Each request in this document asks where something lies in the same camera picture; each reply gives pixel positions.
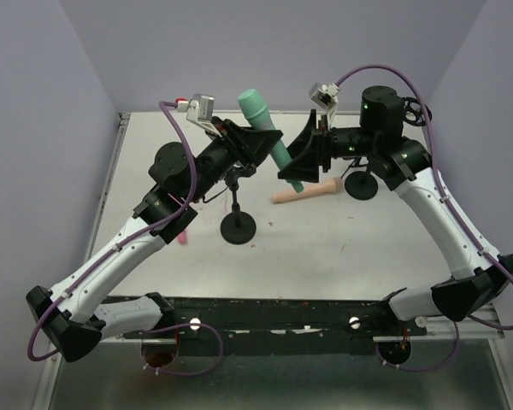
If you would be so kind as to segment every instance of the wooden rolling pin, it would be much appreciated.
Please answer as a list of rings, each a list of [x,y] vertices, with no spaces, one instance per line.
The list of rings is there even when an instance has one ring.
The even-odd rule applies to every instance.
[[[306,185],[304,190],[299,194],[292,188],[273,194],[272,202],[283,203],[298,201],[299,199],[311,198],[322,194],[334,194],[338,192],[343,185],[344,184],[342,184],[342,179],[340,179],[340,177],[330,178],[320,184]]]

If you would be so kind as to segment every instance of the gray wall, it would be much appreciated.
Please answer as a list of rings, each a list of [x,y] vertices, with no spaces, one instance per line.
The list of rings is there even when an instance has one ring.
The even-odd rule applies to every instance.
[[[236,96],[255,87],[271,108],[313,108],[308,89],[358,65],[382,62],[430,97],[484,0],[62,0],[112,101],[156,111],[156,101]],[[342,109],[364,86],[400,83],[358,74]]]
[[[489,0],[433,94],[439,164],[458,201],[513,253],[513,0]],[[496,303],[513,323],[513,289]],[[513,332],[507,334],[513,365]]]
[[[0,1],[0,409],[31,406],[25,294],[80,264],[116,127],[57,0]]]

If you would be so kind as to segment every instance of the green cylindrical object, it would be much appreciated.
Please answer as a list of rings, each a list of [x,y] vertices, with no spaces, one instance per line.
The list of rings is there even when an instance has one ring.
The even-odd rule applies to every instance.
[[[245,119],[253,128],[256,130],[275,129],[268,106],[257,90],[251,88],[239,94],[238,104]],[[275,165],[277,165],[280,170],[292,160],[289,151],[287,151],[287,148],[285,148],[281,140],[278,141],[272,149],[271,156],[272,159],[274,159]],[[300,181],[287,182],[292,185],[292,188],[294,188],[296,192],[302,192],[304,190],[304,186]]]

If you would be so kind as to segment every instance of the white table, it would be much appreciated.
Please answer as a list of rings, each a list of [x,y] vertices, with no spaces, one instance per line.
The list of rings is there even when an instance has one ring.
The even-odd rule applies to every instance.
[[[239,113],[215,113],[246,124]],[[203,132],[174,114],[197,155],[208,143]],[[273,114],[290,143],[307,114]],[[356,126],[358,116],[340,115],[336,126]],[[405,126],[407,137],[423,141],[421,129]],[[178,141],[162,113],[131,114],[98,228],[96,248],[122,226],[154,182],[148,168],[156,151]],[[340,175],[348,162],[333,162],[324,178]],[[188,244],[171,243],[141,264],[113,292],[163,296],[298,299],[381,299],[403,287],[436,284],[449,271],[433,239],[397,195],[381,181],[377,196],[360,202],[345,192],[281,205],[270,196],[285,189],[268,158],[250,179],[240,180],[239,202],[257,225],[246,245],[226,243],[222,218],[231,196],[194,204],[199,216],[188,227]],[[218,184],[209,195],[224,187]]]

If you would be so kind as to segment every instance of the black wire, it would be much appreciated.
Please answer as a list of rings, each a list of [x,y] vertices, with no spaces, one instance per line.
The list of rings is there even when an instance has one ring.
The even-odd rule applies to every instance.
[[[351,162],[351,164],[346,168],[346,170],[344,171],[344,173],[342,174],[342,176],[340,178],[342,179],[348,173],[348,171],[350,171],[352,168],[365,168],[367,166],[367,164],[361,165],[360,162],[361,162],[361,157],[353,160]]]
[[[216,194],[215,196],[211,197],[209,200],[205,199],[205,196],[203,196],[203,199],[202,199],[202,202],[203,203],[209,203],[211,201],[213,201],[214,199],[218,198],[220,195],[222,195],[226,190],[228,189],[228,187],[226,187],[225,189],[223,189],[221,192],[219,192],[218,194]]]

